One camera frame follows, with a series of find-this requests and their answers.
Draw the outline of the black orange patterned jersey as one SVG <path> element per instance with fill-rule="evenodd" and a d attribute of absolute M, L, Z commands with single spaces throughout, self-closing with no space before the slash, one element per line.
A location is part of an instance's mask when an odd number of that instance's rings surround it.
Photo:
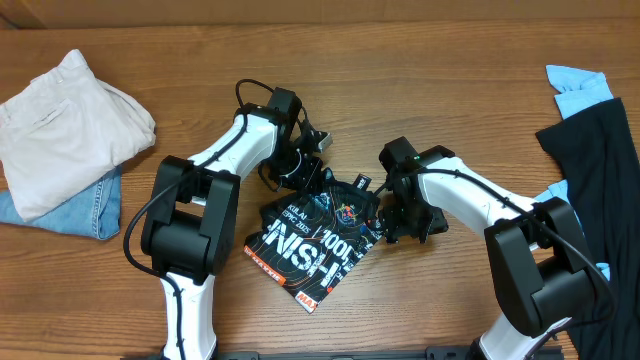
<path fill-rule="evenodd" d="M 305 309 L 314 312 L 383 237 L 373 211 L 378 201 L 360 174 L 341 182 L 329 168 L 321 188 L 296 192 L 260 210 L 262 230 L 246 238 L 244 253 Z"/>

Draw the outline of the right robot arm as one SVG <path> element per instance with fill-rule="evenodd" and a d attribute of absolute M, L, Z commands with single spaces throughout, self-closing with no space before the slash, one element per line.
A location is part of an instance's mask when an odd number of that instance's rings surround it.
<path fill-rule="evenodd" d="M 443 146 L 417 152 L 399 137 L 379 161 L 393 195 L 378 218 L 388 242 L 426 241 L 452 215 L 485 239 L 501 314 L 468 346 L 432 346 L 428 359 L 561 359 L 548 346 L 558 333 L 585 325 L 592 305 L 616 297 L 596 266 L 571 205 L 520 196 L 472 171 Z"/>

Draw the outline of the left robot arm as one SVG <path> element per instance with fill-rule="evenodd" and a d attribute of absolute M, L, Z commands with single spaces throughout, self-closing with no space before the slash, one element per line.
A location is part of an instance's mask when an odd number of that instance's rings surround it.
<path fill-rule="evenodd" d="M 143 220 L 141 250 L 166 301 L 162 359 L 213 359 L 213 287 L 234 244 L 241 182 L 253 170 L 272 191 L 307 190 L 319 154 L 332 143 L 315 129 L 297 95 L 274 88 L 266 105 L 241 102 L 231 128 L 188 159 L 159 165 Z"/>

